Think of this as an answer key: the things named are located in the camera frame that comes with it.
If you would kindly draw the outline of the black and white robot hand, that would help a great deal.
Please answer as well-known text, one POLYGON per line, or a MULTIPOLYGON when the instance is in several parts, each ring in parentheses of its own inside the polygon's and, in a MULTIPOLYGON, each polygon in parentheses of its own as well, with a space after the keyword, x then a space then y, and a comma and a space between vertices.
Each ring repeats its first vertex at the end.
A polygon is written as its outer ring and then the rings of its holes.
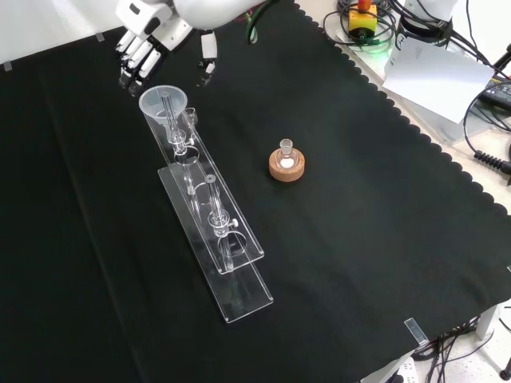
POLYGON ((224 11, 218 1, 120 1, 116 16, 126 28, 117 43, 120 86, 133 97, 146 83, 167 54, 180 48, 194 29, 200 29, 202 58, 199 85, 205 86, 216 70, 217 45, 213 31, 224 11))

